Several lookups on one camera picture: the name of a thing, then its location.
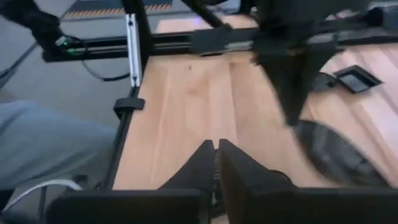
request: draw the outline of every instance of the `wooden surface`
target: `wooden surface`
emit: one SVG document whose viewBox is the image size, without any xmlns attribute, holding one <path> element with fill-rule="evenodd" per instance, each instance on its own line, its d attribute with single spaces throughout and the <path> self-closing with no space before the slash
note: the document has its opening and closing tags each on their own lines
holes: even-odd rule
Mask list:
<svg viewBox="0 0 398 224">
<path fill-rule="evenodd" d="M 233 27 L 251 27 L 243 17 L 228 17 Z M 199 19 L 162 21 L 159 32 L 207 27 Z M 229 139 L 269 169 L 285 172 L 301 187 L 339 187 L 321 176 L 303 156 L 284 126 L 273 89 L 249 52 L 219 57 L 152 57 L 134 112 L 114 189 L 157 189 L 184 165 L 197 147 Z M 331 126 L 360 148 L 398 185 L 398 45 L 350 48 L 322 69 L 334 72 L 358 64 L 384 84 L 359 95 L 341 87 L 311 93 L 303 118 Z"/>
</svg>

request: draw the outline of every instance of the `black plastic piece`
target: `black plastic piece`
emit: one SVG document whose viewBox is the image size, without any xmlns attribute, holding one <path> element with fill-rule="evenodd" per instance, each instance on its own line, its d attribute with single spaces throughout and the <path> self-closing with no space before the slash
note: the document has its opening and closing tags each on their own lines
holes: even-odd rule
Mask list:
<svg viewBox="0 0 398 224">
<path fill-rule="evenodd" d="M 231 30 L 227 24 L 214 29 L 196 30 L 190 37 L 191 52 L 201 56 L 224 53 Z"/>
<path fill-rule="evenodd" d="M 389 187 L 377 169 L 334 130 L 303 120 L 294 130 L 304 154 L 325 177 L 345 185 Z"/>
<path fill-rule="evenodd" d="M 256 0 L 241 0 L 241 4 L 239 6 L 239 10 L 236 14 L 246 14 L 249 15 L 251 12 L 251 8 L 256 6 Z"/>
<path fill-rule="evenodd" d="M 118 118 L 121 119 L 123 113 L 132 110 L 142 110 L 144 109 L 144 106 L 145 106 L 144 99 L 127 97 L 116 100 L 113 110 L 118 116 Z"/>
<path fill-rule="evenodd" d="M 226 214 L 223 192 L 221 189 L 221 182 L 220 182 L 220 151 L 218 149 L 215 150 L 214 163 L 215 163 L 215 171 L 214 171 L 215 184 L 213 192 L 214 195 L 213 205 L 211 207 L 211 217 L 217 218 Z"/>
<path fill-rule="evenodd" d="M 51 203 L 46 223 L 208 223 L 202 197 L 196 189 L 72 192 Z"/>
<path fill-rule="evenodd" d="M 292 179 L 290 179 L 290 177 L 288 175 L 286 175 L 284 172 L 279 171 L 279 170 L 270 170 L 270 171 L 279 175 L 281 178 L 285 179 L 286 181 L 290 182 L 291 184 L 293 184 Z"/>
<path fill-rule="evenodd" d="M 312 91 L 325 91 L 335 87 L 337 79 L 325 72 L 319 72 L 312 82 Z"/>
<path fill-rule="evenodd" d="M 261 36 L 254 39 L 252 51 L 274 87 L 287 125 L 298 123 L 314 79 L 324 64 L 340 51 L 336 45 L 335 39 L 290 49 L 288 40 L 275 41 Z"/>
<path fill-rule="evenodd" d="M 338 82 L 352 94 L 361 93 L 382 84 L 382 81 L 358 65 L 335 72 Z"/>
<path fill-rule="evenodd" d="M 213 192 L 215 150 L 211 140 L 206 140 L 160 189 L 198 189 Z"/>
<path fill-rule="evenodd" d="M 393 4 L 384 7 L 374 7 L 364 16 L 368 26 L 382 27 L 387 32 L 398 31 L 398 6 Z"/>
<path fill-rule="evenodd" d="M 0 190 L 0 211 L 6 207 L 10 201 L 15 189 L 12 190 Z"/>
<path fill-rule="evenodd" d="M 221 140 L 221 183 L 230 224 L 396 223 L 398 191 L 301 189 Z"/>
</svg>

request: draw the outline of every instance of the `black rubber pad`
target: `black rubber pad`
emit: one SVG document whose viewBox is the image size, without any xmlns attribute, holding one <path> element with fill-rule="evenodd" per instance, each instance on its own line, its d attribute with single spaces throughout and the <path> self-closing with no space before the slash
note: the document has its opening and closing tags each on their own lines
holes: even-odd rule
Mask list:
<svg viewBox="0 0 398 224">
<path fill-rule="evenodd" d="M 148 11 L 161 11 L 170 9 L 173 0 L 144 0 L 145 9 Z M 65 18 L 74 17 L 100 17 L 124 14 L 121 1 L 97 0 L 77 1 L 68 10 Z"/>
</svg>

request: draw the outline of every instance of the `black plastic clamp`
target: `black plastic clamp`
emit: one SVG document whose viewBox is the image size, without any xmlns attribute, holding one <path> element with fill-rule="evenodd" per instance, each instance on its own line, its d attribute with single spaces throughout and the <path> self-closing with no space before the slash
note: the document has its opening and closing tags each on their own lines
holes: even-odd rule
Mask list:
<svg viewBox="0 0 398 224">
<path fill-rule="evenodd" d="M 229 24 L 213 29 L 196 30 L 190 36 L 191 52 L 200 56 L 215 56 L 225 53 L 232 30 Z"/>
<path fill-rule="evenodd" d="M 118 116 L 118 118 L 121 119 L 121 116 L 124 112 L 142 110 L 144 109 L 144 106 L 145 106 L 144 99 L 127 97 L 116 100 L 113 110 Z"/>
</svg>

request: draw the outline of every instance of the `person's leg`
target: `person's leg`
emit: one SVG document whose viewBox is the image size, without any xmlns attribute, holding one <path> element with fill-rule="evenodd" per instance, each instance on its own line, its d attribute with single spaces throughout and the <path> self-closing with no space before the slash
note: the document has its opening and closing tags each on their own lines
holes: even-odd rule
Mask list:
<svg viewBox="0 0 398 224">
<path fill-rule="evenodd" d="M 0 190 L 62 175 L 102 178 L 114 130 L 27 102 L 0 104 Z"/>
</svg>

